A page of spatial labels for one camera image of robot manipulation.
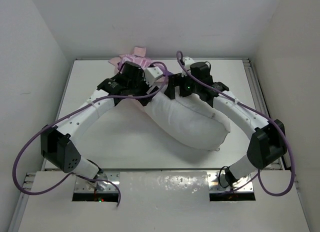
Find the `white pillow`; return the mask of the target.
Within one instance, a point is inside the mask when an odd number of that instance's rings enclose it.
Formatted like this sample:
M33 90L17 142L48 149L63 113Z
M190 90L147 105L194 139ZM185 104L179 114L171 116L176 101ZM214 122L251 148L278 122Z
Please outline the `white pillow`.
M171 100L159 92L143 109L163 131L197 150L216 150L231 132L228 117L196 95Z

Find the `pink princess pillowcase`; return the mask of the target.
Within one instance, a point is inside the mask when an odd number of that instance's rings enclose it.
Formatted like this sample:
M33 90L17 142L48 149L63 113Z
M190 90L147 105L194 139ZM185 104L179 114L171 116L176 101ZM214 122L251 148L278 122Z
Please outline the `pink princess pillowcase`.
M119 55L108 62L114 66L111 79L116 82L116 88L112 93L125 97L141 96L137 102L143 107L161 92L160 88L164 88L173 75L165 64L148 58L146 48L135 47L131 54Z

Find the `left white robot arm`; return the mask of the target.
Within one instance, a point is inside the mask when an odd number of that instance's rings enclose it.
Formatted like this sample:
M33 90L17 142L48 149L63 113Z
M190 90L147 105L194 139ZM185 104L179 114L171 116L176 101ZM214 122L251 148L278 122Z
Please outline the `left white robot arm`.
M156 80L154 67L143 69L133 62L125 62L122 70L103 80L93 94L81 105L82 111L69 116L41 134L41 154L64 173L74 173L95 179L100 170L76 148L82 135L123 96L143 96Z

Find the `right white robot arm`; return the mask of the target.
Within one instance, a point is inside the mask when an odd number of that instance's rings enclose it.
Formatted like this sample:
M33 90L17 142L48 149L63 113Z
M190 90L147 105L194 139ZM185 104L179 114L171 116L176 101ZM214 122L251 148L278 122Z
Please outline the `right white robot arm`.
M211 65L207 62L194 62L188 58L178 63L182 72L169 77L165 95L174 99L175 87L179 87L181 97L197 94L202 101L225 114L249 139L246 154L219 173L221 187L231 187L241 178L264 169L286 154L287 147L281 136L285 129L279 120L268 121L257 111L248 109L236 100L228 86L213 80Z

